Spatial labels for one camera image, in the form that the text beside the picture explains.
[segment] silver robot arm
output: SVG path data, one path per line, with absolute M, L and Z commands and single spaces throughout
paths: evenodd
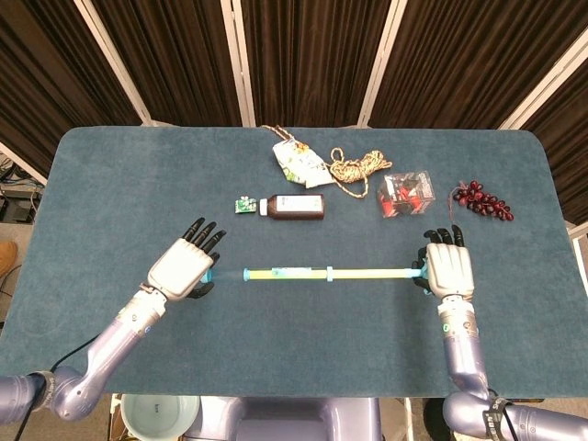
M 588 420 L 529 406 L 512 405 L 493 397 L 480 346 L 476 314 L 471 304 L 474 283 L 463 235 L 452 226 L 429 230 L 431 240 L 419 250 L 413 267 L 424 267 L 425 277 L 415 283 L 441 299 L 438 314 L 443 326 L 447 371 L 459 392 L 449 395 L 443 416 L 447 425 L 463 435 L 508 441 L 585 441 Z
M 196 286 L 218 261 L 219 254 L 209 252 L 225 231 L 204 243 L 216 223 L 198 233 L 203 222 L 202 218 L 194 222 L 159 258 L 141 289 L 88 347 L 84 375 L 72 367 L 56 366 L 28 376 L 0 377 L 0 424 L 26 418 L 31 408 L 48 407 L 68 421 L 90 414 L 112 373 L 165 314 L 165 303 L 186 297 L 198 299 L 212 289 L 211 282 Z

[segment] metal frame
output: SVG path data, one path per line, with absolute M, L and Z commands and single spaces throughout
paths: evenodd
M 232 76 L 244 127 L 255 127 L 254 99 L 249 76 L 249 59 L 243 27 L 241 0 L 220 0 L 224 30 L 231 55 Z
M 357 128 L 365 129 L 368 128 L 369 119 L 371 118 L 371 111 L 374 108 L 376 97 L 378 96 L 379 87 L 382 84 L 382 78 L 386 66 L 388 66 L 388 60 L 392 53 L 392 47 L 398 34 L 398 29 L 401 26 L 402 16 L 404 15 L 404 9 L 406 8 L 408 0 L 392 0 L 390 3 L 390 9 L 388 10 L 388 16 L 386 17 L 386 23 L 382 30 L 382 36 L 379 39 L 378 52 L 376 59 L 371 68 L 371 76 L 367 83 L 366 94 L 364 96 L 364 102 L 359 111 L 359 119 L 357 120 Z
M 586 276 L 586 267 L 584 266 L 584 260 L 582 258 L 580 240 L 585 240 L 587 234 L 588 221 L 568 230 L 568 235 L 570 236 L 571 240 L 571 246 L 573 246 L 573 251 L 576 254 L 576 261 L 578 262 L 578 268 L 580 269 L 580 276 L 582 277 L 582 282 L 584 284 L 584 289 L 586 290 L 586 295 L 588 295 L 588 276 Z
M 572 43 L 499 129 L 518 130 L 588 58 L 588 28 Z
M 16 165 L 22 168 L 25 172 L 29 175 L 37 179 L 40 183 L 44 186 L 47 185 L 47 178 L 39 173 L 32 165 L 30 165 L 27 161 L 22 159 L 16 153 L 8 148 L 3 142 L 0 142 L 0 153 L 3 153 L 8 157 L 10 160 L 14 161 Z
M 108 64 L 110 64 L 114 74 L 117 76 L 117 79 L 127 94 L 130 103 L 139 115 L 139 118 L 141 118 L 142 125 L 151 126 L 152 119 L 151 115 L 149 114 L 149 110 L 147 110 L 147 106 L 141 98 L 137 86 L 130 78 L 129 71 L 127 70 L 124 62 L 122 62 L 119 52 L 112 42 L 112 39 L 108 35 L 107 29 L 100 19 L 100 15 L 97 13 L 94 4 L 91 0 L 73 0 L 73 2 L 80 11 L 80 14 L 82 14 L 86 25 L 96 40 L 96 43 L 98 43 L 98 46 L 102 50 L 102 53 L 104 53 Z

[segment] bottle label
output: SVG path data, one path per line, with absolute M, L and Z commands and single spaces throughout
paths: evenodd
M 276 211 L 289 212 L 322 212 L 322 201 L 320 195 L 296 195 L 278 196 Z

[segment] grapes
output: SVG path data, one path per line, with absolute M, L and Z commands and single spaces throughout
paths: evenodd
M 515 215 L 511 213 L 511 208 L 506 205 L 506 202 L 490 193 L 482 192 L 483 188 L 484 186 L 474 179 L 468 187 L 460 187 L 453 194 L 453 199 L 461 207 L 467 207 L 481 216 L 490 216 L 501 221 L 513 221 Z

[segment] grape stem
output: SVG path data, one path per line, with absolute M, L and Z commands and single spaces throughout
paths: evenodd
M 459 185 L 449 192 L 449 198 L 447 198 L 447 206 L 449 207 L 449 222 L 451 222 L 450 225 L 455 224 L 455 222 L 453 221 L 453 195 L 456 191 L 465 190 L 467 188 L 468 186 L 466 186 L 465 182 L 459 181 Z

